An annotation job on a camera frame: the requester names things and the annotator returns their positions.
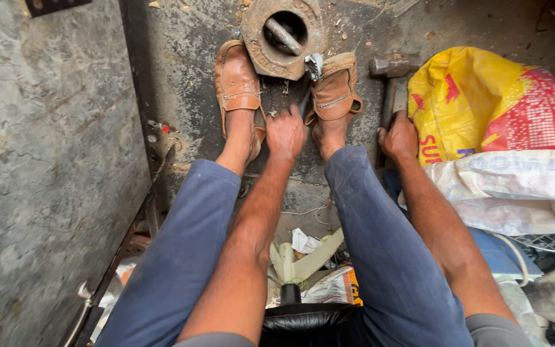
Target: shoe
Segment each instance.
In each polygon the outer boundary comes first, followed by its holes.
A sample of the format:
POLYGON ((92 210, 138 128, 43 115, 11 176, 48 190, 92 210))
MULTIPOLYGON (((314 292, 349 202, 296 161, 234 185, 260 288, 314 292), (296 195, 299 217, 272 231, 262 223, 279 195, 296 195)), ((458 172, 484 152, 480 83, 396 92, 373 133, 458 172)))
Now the shoe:
POLYGON ((222 136, 227 137, 226 112, 237 109, 256 110, 254 135, 248 163, 258 156, 266 136, 266 116, 260 106, 260 80, 241 40, 231 40, 220 48, 215 60, 215 90, 222 114, 222 136))
POLYGON ((322 73, 312 84, 314 108, 305 117, 305 125, 318 120, 336 120, 346 116, 346 122, 361 112, 363 102, 355 91, 357 59, 355 53, 346 52, 322 63, 322 73))

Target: gray wall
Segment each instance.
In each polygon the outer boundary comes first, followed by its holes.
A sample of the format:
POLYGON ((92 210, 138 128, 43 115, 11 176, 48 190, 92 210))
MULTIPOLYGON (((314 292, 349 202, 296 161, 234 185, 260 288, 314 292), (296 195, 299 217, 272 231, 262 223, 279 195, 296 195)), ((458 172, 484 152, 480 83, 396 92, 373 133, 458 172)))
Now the gray wall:
POLYGON ((0 0, 0 346, 54 346, 150 185, 116 0, 0 0))

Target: hammer head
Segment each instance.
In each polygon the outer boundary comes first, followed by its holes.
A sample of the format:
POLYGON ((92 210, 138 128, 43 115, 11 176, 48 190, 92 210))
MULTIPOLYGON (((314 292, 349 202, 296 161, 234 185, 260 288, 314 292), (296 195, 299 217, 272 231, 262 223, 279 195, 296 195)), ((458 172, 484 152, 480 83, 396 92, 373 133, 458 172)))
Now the hammer head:
POLYGON ((376 57, 369 62, 369 74, 372 77, 402 77, 415 72, 421 67, 419 54, 391 53, 384 57, 376 57))

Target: hammer handle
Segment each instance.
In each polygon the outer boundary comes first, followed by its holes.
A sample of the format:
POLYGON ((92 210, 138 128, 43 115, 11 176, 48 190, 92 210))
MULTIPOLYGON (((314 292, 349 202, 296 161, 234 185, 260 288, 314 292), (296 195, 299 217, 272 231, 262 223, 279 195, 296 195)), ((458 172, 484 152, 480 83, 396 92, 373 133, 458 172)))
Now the hammer handle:
MULTIPOLYGON (((393 106, 395 105, 395 92, 397 91, 398 77, 389 77, 385 85, 385 95, 382 99, 381 110, 381 127, 389 131, 391 127, 391 118, 393 117, 393 106)), ((382 151, 381 146, 378 145, 376 152, 376 169, 383 169, 387 156, 382 151)))

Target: person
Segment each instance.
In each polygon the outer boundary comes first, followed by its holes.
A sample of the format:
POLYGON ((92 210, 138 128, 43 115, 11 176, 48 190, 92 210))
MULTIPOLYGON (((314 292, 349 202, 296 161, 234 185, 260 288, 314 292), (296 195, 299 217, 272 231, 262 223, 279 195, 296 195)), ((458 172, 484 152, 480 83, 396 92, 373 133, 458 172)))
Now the person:
POLYGON ((379 129, 379 144, 397 164, 411 222, 382 188, 365 149, 345 145, 347 123, 362 107, 354 54, 324 62, 305 121, 291 106, 266 117, 266 128, 255 125, 263 113, 260 85, 243 42, 222 46, 215 76, 223 152, 191 165, 97 347, 259 345, 269 246, 308 138, 305 123, 313 125, 363 300, 355 333, 329 334, 333 345, 531 346, 470 233, 421 168, 406 113, 397 113, 390 131, 379 129), (228 233, 241 177, 265 137, 265 168, 228 233), (344 340, 352 335, 365 341, 344 340))

